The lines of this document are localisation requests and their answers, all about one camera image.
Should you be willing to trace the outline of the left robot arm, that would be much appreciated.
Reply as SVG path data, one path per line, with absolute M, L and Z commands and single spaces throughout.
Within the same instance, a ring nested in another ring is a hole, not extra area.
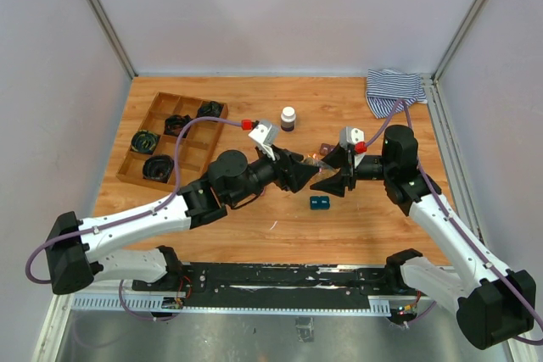
M 211 224 L 253 202 L 271 184 L 296 193 L 319 171 L 298 153 L 278 148 L 273 153 L 272 158 L 259 153 L 249 162 L 244 153 L 227 150 L 200 178 L 155 202 L 97 218 L 80 219 L 72 211 L 59 215 L 45 250 L 53 293 L 71 294 L 110 280 L 176 288 L 182 270 L 170 249 L 137 251 L 129 245 Z

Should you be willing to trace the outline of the clear glass pill bottle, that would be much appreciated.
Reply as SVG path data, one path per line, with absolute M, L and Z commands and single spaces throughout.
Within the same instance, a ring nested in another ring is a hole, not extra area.
M 303 160 L 303 163 L 317 167 L 318 172 L 316 174 L 320 176 L 321 178 L 326 178 L 326 177 L 335 175 L 338 171 L 337 169 L 334 169 L 334 167 L 330 166 L 329 164 L 326 164 L 319 158 L 306 157 Z

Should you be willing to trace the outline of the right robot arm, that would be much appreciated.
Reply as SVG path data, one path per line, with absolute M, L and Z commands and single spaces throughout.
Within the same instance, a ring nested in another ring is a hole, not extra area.
M 462 222 L 423 170 L 410 127 L 388 126 L 379 155 L 367 154 L 367 147 L 361 130 L 345 127 L 323 159 L 336 174 L 312 189 L 342 197 L 359 180 L 382 181 L 390 201 L 428 233 L 454 268 L 448 272 L 406 249 L 388 257 L 385 286 L 395 294 L 412 288 L 433 299 L 455 316 L 475 348 L 509 339 L 526 343 L 524 333 L 536 322 L 536 283 L 529 272 L 512 270 Z

